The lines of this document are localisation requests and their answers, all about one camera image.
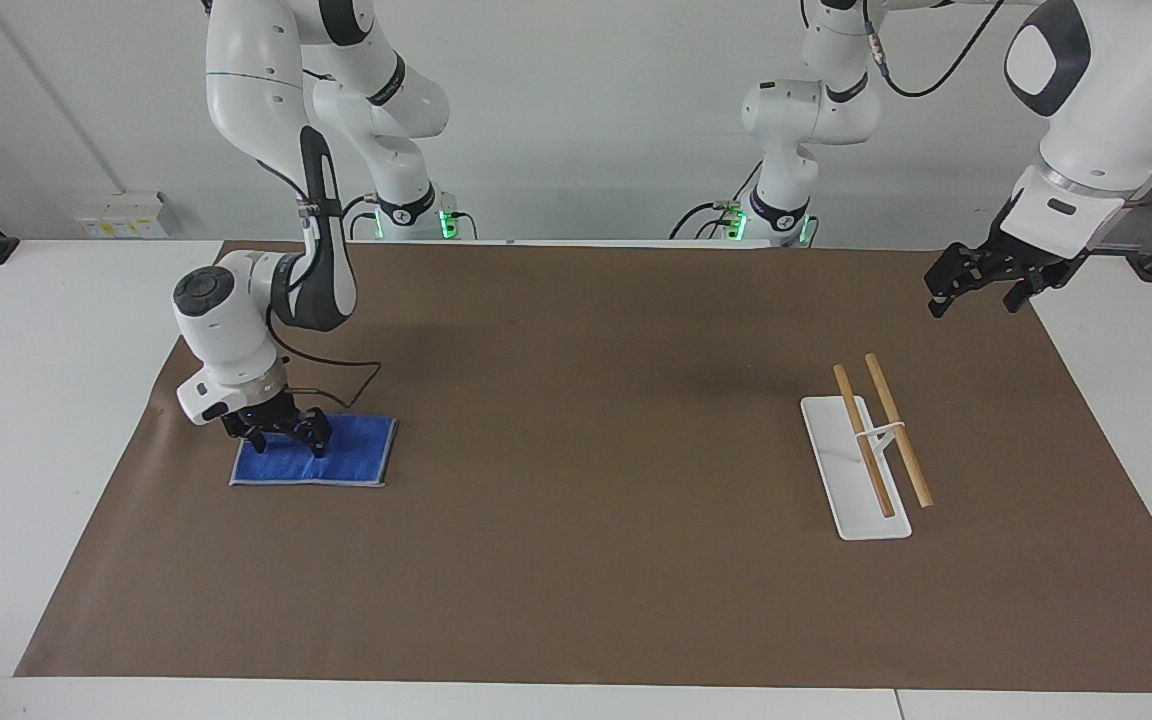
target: table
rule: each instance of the table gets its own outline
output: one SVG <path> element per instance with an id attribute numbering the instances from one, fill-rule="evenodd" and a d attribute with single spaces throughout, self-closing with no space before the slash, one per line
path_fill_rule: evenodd
<path id="1" fill-rule="evenodd" d="M 177 334 L 169 288 L 218 249 L 215 242 L 26 242 L 0 268 L 0 715 L 20 707 L 32 717 L 1152 712 L 1152 696 L 1121 694 L 10 679 Z M 1123 260 L 1094 258 L 1069 288 L 1046 293 L 1036 306 L 1152 514 L 1152 286 Z M 56 353 L 61 334 L 65 347 L 84 351 Z"/>

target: chopstick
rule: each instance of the chopstick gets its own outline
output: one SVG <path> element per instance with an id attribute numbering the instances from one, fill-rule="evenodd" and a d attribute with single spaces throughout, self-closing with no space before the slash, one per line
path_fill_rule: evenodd
<path id="1" fill-rule="evenodd" d="M 878 364 L 878 356 L 870 353 L 865 355 L 865 364 L 869 365 L 869 373 L 874 378 L 874 387 L 878 388 L 878 400 L 882 401 L 882 410 L 887 414 L 888 423 L 900 423 L 900 410 L 896 410 L 896 401 L 892 397 L 892 388 L 887 386 L 887 376 L 882 373 L 882 366 Z M 918 456 L 914 455 L 914 444 L 910 442 L 909 432 L 905 425 L 896 425 L 896 447 L 900 448 L 900 457 L 905 462 L 905 471 L 909 472 L 909 480 L 914 484 L 914 493 L 918 497 L 922 507 L 937 505 L 932 500 L 932 491 L 927 487 L 927 478 L 923 477 L 923 465 L 919 465 Z"/>
<path id="2" fill-rule="evenodd" d="M 851 420 L 851 431 L 856 434 L 856 444 L 861 447 L 861 458 L 865 461 L 865 470 L 869 470 L 869 482 L 873 483 L 874 495 L 878 495 L 878 507 L 882 509 L 884 518 L 893 518 L 896 515 L 895 507 L 892 507 L 892 498 L 887 495 L 887 484 L 882 483 L 882 476 L 878 473 L 878 460 L 874 458 L 874 446 L 870 445 L 869 435 L 865 432 L 864 420 L 861 420 L 861 409 L 856 407 L 856 397 L 851 393 L 851 381 L 847 379 L 847 370 L 842 365 L 833 366 L 833 377 L 838 379 L 838 392 L 842 393 L 842 401 L 847 406 L 847 418 Z"/>

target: folded cloth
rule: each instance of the folded cloth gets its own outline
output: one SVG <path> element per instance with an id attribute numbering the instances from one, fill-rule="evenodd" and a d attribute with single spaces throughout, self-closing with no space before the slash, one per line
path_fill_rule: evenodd
<path id="1" fill-rule="evenodd" d="M 397 420 L 378 415 L 328 415 L 328 420 L 332 439 L 323 457 L 287 435 L 265 435 L 265 452 L 244 441 L 230 486 L 382 487 Z"/>

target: white tray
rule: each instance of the white tray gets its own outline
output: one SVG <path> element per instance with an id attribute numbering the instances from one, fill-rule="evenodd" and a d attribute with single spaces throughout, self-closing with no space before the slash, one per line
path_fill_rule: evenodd
<path id="1" fill-rule="evenodd" d="M 869 482 L 865 461 L 861 458 L 861 447 L 856 445 L 856 435 L 851 431 L 851 420 L 847 419 L 847 406 L 842 397 L 803 397 L 801 406 L 838 537 L 846 541 L 910 537 L 914 529 L 910 528 L 909 515 L 905 515 L 905 506 L 900 500 L 896 480 L 892 479 L 890 465 L 881 452 L 874 452 L 878 471 L 882 475 L 882 483 L 892 498 L 892 507 L 896 510 L 892 518 L 882 517 L 873 483 Z M 865 399 L 857 396 L 856 407 L 861 409 L 865 429 L 873 429 Z M 870 445 L 877 442 L 874 438 L 869 438 L 869 441 Z"/>

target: white wall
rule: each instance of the white wall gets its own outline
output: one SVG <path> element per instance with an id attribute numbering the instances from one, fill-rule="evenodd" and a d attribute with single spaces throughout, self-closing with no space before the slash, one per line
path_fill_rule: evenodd
<path id="1" fill-rule="evenodd" d="M 491 237 L 664 236 L 682 211 L 732 195 L 758 160 L 740 122 L 745 91 L 804 71 L 793 1 L 376 5 L 394 46 L 447 88 L 448 131 L 422 146 L 435 181 Z M 893 73 L 930 82 L 985 12 L 892 15 Z M 927 100 L 881 88 L 886 118 L 867 145 L 819 149 L 823 243 L 932 249 L 983 237 L 1043 136 L 1001 73 L 1025 13 L 1000 13 Z M 115 181 L 166 192 L 184 236 L 297 236 L 282 184 L 209 122 L 196 0 L 0 0 L 0 17 Z M 343 190 L 367 190 L 364 165 L 334 146 Z M 73 236 L 77 197 L 109 188 L 0 33 L 0 225 Z"/>

